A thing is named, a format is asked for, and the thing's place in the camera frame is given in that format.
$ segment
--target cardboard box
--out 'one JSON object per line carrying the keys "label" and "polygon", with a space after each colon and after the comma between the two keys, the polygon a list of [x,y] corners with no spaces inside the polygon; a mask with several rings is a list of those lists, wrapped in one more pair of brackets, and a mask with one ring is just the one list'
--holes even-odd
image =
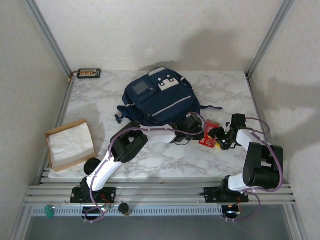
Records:
{"label": "cardboard box", "polygon": [[76,161],[73,161],[73,162],[70,162],[70,163],[67,163],[67,164],[64,164],[62,166],[58,166],[58,167],[54,167],[53,168],[53,162],[52,162],[52,158],[51,158],[51,149],[50,149],[50,143],[49,143],[49,136],[50,135],[53,135],[53,134],[57,134],[57,133],[60,133],[60,132],[63,132],[67,129],[72,129],[76,126],[79,126],[81,124],[84,124],[86,123],[86,119],[80,119],[78,121],[74,121],[74,122],[71,122],[71,123],[68,123],[68,124],[65,124],[65,125],[62,125],[60,127],[57,127],[55,129],[52,129],[50,131],[47,131],[45,133],[45,142],[46,142],[46,146],[48,148],[48,160],[49,160],[49,165],[50,165],[50,168],[52,170],[54,170],[55,172],[59,172],[59,171],[62,171],[62,170],[65,170],[67,168],[70,168],[72,166],[75,166],[75,165],[78,165],[80,163],[83,163],[83,162],[86,162],[88,161],[89,159],[92,159],[92,158],[96,158],[98,155],[95,153],[94,151],[94,148],[93,148],[93,152],[89,155],[86,155],[85,157],[82,157]]}
{"label": "cardboard box", "polygon": [[207,120],[205,121],[205,126],[204,126],[204,138],[199,141],[199,144],[204,145],[209,148],[214,148],[216,145],[216,140],[212,139],[208,136],[208,133],[215,128],[218,128],[220,126],[220,123],[212,121],[212,120]]}

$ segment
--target navy blue backpack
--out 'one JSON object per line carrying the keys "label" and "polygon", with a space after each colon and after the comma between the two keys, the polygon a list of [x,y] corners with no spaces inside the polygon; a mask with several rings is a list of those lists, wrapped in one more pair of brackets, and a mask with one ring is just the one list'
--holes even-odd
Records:
{"label": "navy blue backpack", "polygon": [[131,82],[124,91],[124,106],[117,109],[115,118],[137,121],[143,126],[164,126],[179,123],[187,113],[200,113],[200,109],[222,107],[200,106],[191,84],[177,72],[160,67]]}

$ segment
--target black mounting plate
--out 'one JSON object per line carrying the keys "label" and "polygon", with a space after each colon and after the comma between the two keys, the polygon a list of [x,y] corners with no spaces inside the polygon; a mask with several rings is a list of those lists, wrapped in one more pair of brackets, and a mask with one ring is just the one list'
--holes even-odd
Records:
{"label": "black mounting plate", "polygon": [[241,203],[248,203],[248,196],[241,194],[238,191],[226,191],[223,195],[220,192],[217,192],[219,187],[204,187],[204,200],[207,204],[212,203],[238,203],[239,200]]}
{"label": "black mounting plate", "polygon": [[[98,191],[98,195],[95,198],[95,201],[98,204],[104,204],[106,203],[105,200],[100,197],[100,195],[103,194],[105,196],[105,198],[112,204],[115,203],[115,198],[116,198],[116,188],[114,187],[104,187],[101,190]],[[71,198],[70,198],[70,203],[71,204],[90,204],[92,203],[91,199],[89,198],[88,200],[86,200],[83,197],[83,192],[81,190],[81,187],[74,187],[72,189],[72,194],[71,194]]]}

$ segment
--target red box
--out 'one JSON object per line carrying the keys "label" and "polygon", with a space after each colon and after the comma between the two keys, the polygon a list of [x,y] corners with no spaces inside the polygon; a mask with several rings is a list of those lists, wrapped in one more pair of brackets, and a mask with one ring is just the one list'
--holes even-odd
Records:
{"label": "red box", "polygon": [[208,133],[215,128],[218,128],[220,126],[220,123],[212,121],[212,120],[207,120],[205,121],[205,126],[204,126],[204,138],[199,141],[199,144],[207,146],[209,148],[213,148],[216,144],[216,140],[212,139],[208,136]]}

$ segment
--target marble surface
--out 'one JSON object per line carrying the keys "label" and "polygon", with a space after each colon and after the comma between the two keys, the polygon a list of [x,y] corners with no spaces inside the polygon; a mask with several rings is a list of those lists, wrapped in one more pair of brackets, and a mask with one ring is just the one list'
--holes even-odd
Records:
{"label": "marble surface", "polygon": [[[254,102],[241,71],[179,71],[192,85],[202,105],[223,107],[203,109],[205,119],[221,123],[231,121],[232,114],[257,117]],[[147,74],[144,71],[103,71],[100,79],[77,79],[70,98],[64,123],[81,118],[87,120],[95,151],[103,159],[110,138],[127,123],[118,124],[114,115],[125,87]],[[247,125],[260,130],[260,124],[248,120]],[[242,148],[222,151],[191,141],[188,145],[147,144],[132,161],[123,164],[113,178],[201,178],[225,177],[242,172],[246,152]],[[83,178],[81,163],[60,172],[50,170],[49,178]]]}

